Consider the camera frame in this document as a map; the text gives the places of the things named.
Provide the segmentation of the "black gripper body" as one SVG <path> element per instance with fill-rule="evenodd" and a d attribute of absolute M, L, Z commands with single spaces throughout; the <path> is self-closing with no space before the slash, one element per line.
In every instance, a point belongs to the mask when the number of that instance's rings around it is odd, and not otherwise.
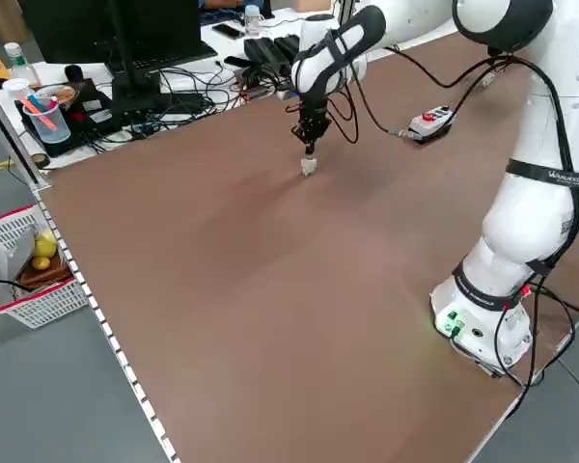
<path fill-rule="evenodd" d="M 330 120 L 327 117 L 327 95 L 299 96 L 299 117 L 300 127 L 327 127 Z"/>

